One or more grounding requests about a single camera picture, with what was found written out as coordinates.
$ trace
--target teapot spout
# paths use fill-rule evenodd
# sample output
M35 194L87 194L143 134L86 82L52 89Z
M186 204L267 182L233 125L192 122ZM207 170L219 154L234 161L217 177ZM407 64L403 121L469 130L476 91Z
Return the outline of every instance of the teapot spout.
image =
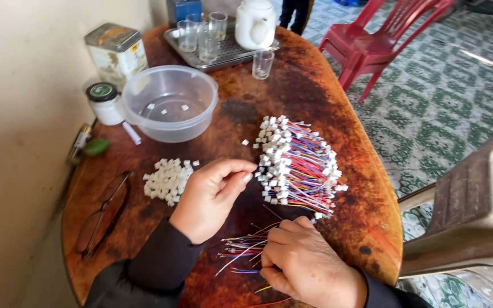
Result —
M255 44L262 44L270 31L267 19L263 18L254 22L250 29L250 38Z

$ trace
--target white teapot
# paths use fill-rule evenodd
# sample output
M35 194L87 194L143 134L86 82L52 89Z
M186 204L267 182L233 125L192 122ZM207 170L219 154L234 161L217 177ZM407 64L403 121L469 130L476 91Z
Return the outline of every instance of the white teapot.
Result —
M235 40L247 50L267 48L275 37L275 11L269 0L243 0L237 8Z

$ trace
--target glasses frame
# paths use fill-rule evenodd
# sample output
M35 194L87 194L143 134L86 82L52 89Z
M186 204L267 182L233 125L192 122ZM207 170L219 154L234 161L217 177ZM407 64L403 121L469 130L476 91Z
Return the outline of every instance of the glasses frame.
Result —
M120 218L121 214L123 213L123 211L125 210L125 206L127 205L128 201L129 201L129 197L130 197L129 176L132 173L133 173L132 171L124 171L120 175L114 177L108 183L108 185L106 186L106 188L104 189L104 191L102 193L104 193L106 191L107 187L113 182L113 180L115 180L116 178L121 177L121 176L124 175L123 181L113 191L112 195L106 201L104 201L102 203L102 206L100 206L100 209L98 209L97 211L93 212L92 214L89 215L89 217L87 217L87 220L85 221L85 223L81 227L81 230L79 231L79 235L78 235L77 240L76 240L75 250L78 253L81 254L81 257L83 259L89 259L89 258L91 258L96 253L96 251L98 250L98 248L100 248L100 246L106 240L106 238L108 237L108 235L110 235L110 233L112 233L113 229L115 228L115 225L117 224L117 221L119 221L119 218ZM110 203L113 200L113 197L119 191L119 189L121 189L121 187L123 186L123 184L125 184L125 197L123 198L123 201L122 201L121 205L119 206L119 209L115 213L115 216L113 217L112 221L108 225L108 228L106 228L106 231L104 232L104 234L102 235L102 237L100 238L100 240L98 241L98 243L96 245L94 245L94 247L91 249L90 247L92 246L92 241L94 239L94 235L96 234L96 232L98 230L98 227L100 226L100 222L102 221L102 218L104 217L104 214L106 213L106 211L105 211L106 210L106 206L108 205L108 203ZM89 220L89 218L92 215L94 215L94 214L96 214L98 212L101 212L100 213L100 217L98 218L98 221L96 222L96 227L94 227L94 230L92 231L92 234L91 234L90 239L89 239L89 243L86 245L85 249L78 250L77 249L77 241L79 241L79 237L81 236L81 233L83 232L83 229L85 228L87 221Z

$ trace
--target eyeglasses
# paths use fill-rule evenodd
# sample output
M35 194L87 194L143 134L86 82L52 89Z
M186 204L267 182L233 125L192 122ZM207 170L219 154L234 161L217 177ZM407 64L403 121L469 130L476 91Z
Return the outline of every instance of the eyeglasses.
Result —
M123 213L130 195L130 185L127 179L131 174L132 171L125 171L113 178L100 195L102 206L92 213L83 224L77 237L75 249L84 259L88 259L96 253L106 237L113 231L121 213Z

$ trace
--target fingernail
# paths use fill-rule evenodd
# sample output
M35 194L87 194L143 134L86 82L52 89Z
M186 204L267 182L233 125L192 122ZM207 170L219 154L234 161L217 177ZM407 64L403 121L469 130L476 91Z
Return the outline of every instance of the fingernail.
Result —
M246 184L252 178L252 173L247 173L243 176L243 182Z

